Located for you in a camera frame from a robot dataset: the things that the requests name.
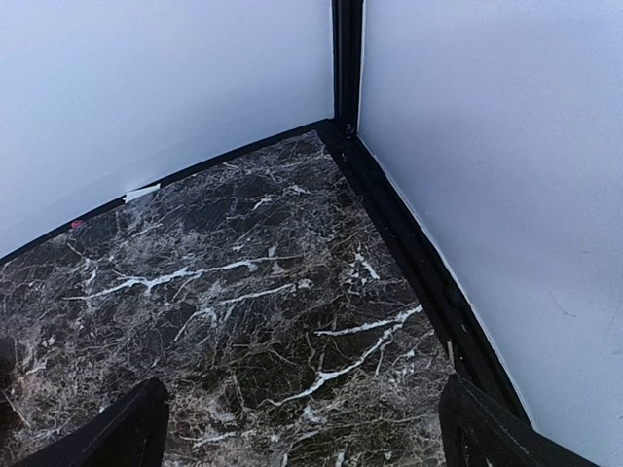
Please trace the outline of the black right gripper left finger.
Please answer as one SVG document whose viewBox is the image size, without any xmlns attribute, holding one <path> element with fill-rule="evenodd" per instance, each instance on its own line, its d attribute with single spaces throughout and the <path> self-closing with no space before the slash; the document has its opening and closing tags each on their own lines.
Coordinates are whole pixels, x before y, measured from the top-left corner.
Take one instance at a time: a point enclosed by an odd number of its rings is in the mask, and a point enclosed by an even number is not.
<svg viewBox="0 0 623 467">
<path fill-rule="evenodd" d="M 169 393 L 151 377 L 68 435 L 15 461 L 15 466 L 161 466 Z"/>
</svg>

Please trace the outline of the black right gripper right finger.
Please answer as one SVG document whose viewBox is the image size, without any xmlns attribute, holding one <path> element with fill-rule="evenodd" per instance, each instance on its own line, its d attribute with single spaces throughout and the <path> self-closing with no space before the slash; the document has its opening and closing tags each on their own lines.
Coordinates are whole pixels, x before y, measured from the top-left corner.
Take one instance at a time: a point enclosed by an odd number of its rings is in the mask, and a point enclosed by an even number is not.
<svg viewBox="0 0 623 467">
<path fill-rule="evenodd" d="M 442 391 L 439 420 L 448 466 L 593 464 L 541 436 L 458 375 L 450 376 Z"/>
</svg>

